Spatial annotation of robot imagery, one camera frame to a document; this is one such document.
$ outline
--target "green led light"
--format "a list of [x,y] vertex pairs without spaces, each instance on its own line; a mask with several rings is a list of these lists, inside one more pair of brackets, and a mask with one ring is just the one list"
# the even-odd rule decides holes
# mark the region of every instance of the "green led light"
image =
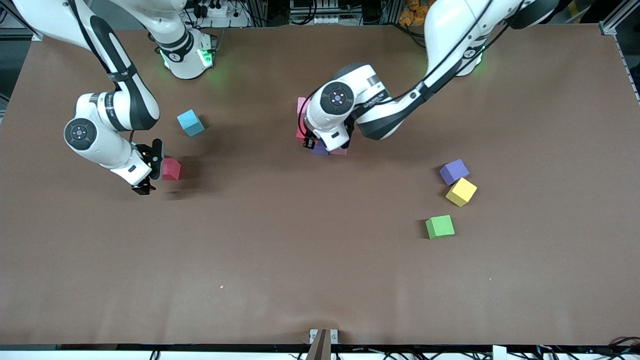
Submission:
[[209,51],[202,51],[198,49],[198,55],[200,55],[200,59],[202,60],[202,65],[206,67],[210,67],[212,64],[211,61],[211,53]]
[[160,52],[160,56],[162,56],[162,59],[164,60],[164,67],[169,69],[169,64],[166,62],[166,57],[164,57],[164,54],[162,51]]
[[482,55],[484,54],[485,49],[486,49],[486,46],[482,46],[482,49],[480,50],[480,55],[478,56],[478,60],[476,60],[476,65],[482,62]]

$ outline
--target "blue cube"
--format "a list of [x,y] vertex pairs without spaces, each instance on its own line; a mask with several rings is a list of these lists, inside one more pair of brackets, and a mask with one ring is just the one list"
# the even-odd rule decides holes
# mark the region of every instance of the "blue cube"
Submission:
[[178,122],[180,122],[182,130],[184,130],[184,132],[189,136],[193,136],[204,131],[204,126],[200,122],[200,119],[198,119],[198,115],[196,115],[193,110],[189,110],[184,114],[178,115]]
[[324,147],[324,144],[320,141],[316,142],[316,146],[311,149],[311,153],[314,155],[329,156],[329,152],[326,150],[326,147]]
[[440,175],[447,186],[452,185],[462,177],[469,175],[469,170],[461,159],[450,162],[440,169]]

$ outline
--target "green cube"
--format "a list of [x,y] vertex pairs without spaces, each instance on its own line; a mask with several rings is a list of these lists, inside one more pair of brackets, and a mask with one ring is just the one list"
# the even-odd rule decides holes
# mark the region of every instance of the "green cube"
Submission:
[[450,215],[442,217],[433,217],[427,220],[427,232],[429,239],[442,239],[453,236],[453,223]]

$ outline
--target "purple cube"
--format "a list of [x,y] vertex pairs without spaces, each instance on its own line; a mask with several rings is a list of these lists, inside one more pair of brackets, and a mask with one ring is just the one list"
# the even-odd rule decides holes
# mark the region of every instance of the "purple cube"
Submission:
[[316,146],[311,149],[311,153],[313,155],[329,156],[329,152],[326,150],[326,147],[324,147],[322,142],[316,142]]
[[452,185],[462,177],[469,175],[469,170],[462,162],[462,159],[450,162],[440,169],[440,175],[447,186]]

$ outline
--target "stacked cubes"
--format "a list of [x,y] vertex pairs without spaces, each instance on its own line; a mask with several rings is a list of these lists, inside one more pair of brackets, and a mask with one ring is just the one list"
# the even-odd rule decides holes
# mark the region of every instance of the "stacked cubes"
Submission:
[[469,170],[461,159],[443,166],[440,175],[447,186],[454,184],[446,198],[455,205],[466,205],[477,190],[475,185],[465,179],[465,176],[469,175]]

